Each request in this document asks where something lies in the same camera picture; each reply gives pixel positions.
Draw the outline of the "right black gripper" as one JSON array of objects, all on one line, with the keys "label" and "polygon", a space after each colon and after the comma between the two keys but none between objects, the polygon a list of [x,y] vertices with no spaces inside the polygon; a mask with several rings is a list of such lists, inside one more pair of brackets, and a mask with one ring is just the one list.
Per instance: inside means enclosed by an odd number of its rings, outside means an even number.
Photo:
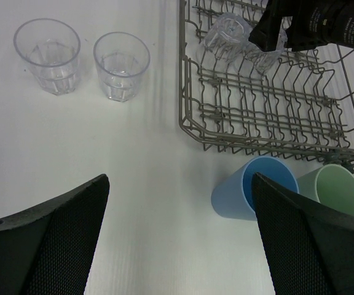
[{"label": "right black gripper", "polygon": [[285,47],[297,52],[326,45],[323,26],[330,6],[330,1],[269,1],[248,40],[263,52],[275,51],[281,21],[291,17]]}]

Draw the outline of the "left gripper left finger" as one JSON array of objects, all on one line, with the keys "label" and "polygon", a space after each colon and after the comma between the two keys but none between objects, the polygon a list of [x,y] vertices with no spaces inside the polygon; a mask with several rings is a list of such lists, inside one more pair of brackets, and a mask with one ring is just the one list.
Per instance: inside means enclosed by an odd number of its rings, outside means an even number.
[{"label": "left gripper left finger", "polygon": [[0,294],[84,294],[109,179],[0,218]]}]

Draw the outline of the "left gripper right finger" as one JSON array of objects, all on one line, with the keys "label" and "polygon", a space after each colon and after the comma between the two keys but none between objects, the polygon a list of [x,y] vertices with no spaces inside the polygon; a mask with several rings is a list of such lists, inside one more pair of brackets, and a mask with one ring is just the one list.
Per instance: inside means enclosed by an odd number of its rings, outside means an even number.
[{"label": "left gripper right finger", "polygon": [[354,216],[255,173],[253,202],[276,294],[354,294]]}]

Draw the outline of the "green plastic cup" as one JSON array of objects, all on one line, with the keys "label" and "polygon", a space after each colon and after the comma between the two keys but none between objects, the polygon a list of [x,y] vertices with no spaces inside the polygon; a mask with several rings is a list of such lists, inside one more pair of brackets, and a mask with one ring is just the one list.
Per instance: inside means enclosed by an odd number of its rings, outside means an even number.
[{"label": "green plastic cup", "polygon": [[328,164],[297,179],[304,197],[354,216],[354,176],[344,167]]}]

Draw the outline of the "blue plastic cup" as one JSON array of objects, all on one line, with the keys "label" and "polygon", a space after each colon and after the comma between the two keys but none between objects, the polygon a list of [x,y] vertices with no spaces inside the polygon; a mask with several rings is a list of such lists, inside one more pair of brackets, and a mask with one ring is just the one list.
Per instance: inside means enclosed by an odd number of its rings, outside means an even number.
[{"label": "blue plastic cup", "polygon": [[255,221],[251,181],[258,172],[293,192],[299,192],[297,179],[289,167],[271,156],[259,156],[218,184],[211,193],[214,211],[223,218]]}]

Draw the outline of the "clear glass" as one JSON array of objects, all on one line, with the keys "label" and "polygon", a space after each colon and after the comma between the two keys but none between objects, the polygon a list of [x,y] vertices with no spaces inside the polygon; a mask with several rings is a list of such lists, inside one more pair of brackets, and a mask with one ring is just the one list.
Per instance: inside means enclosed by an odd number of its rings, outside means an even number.
[{"label": "clear glass", "polygon": [[288,37],[286,31],[281,29],[278,35],[277,46],[274,51],[263,52],[256,44],[253,44],[252,42],[249,43],[249,60],[253,62],[253,67],[260,75],[266,75],[275,62],[278,61],[282,53],[285,51],[285,43],[287,40]]},{"label": "clear glass", "polygon": [[133,34],[114,31],[93,46],[100,89],[114,101],[125,102],[140,91],[151,62],[147,45]]},{"label": "clear glass", "polygon": [[81,40],[71,26],[52,18],[29,20],[17,28],[13,42],[41,89],[54,95],[75,91]]},{"label": "clear glass", "polygon": [[241,16],[225,12],[220,15],[200,43],[197,57],[232,63],[247,46],[251,25]]}]

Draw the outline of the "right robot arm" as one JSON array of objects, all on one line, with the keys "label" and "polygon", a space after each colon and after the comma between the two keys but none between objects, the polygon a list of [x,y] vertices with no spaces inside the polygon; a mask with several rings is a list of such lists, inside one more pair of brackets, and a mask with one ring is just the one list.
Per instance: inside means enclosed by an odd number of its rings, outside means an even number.
[{"label": "right robot arm", "polygon": [[291,17],[285,47],[293,52],[328,44],[354,49],[354,1],[268,1],[249,41],[263,52],[276,49],[282,20]]}]

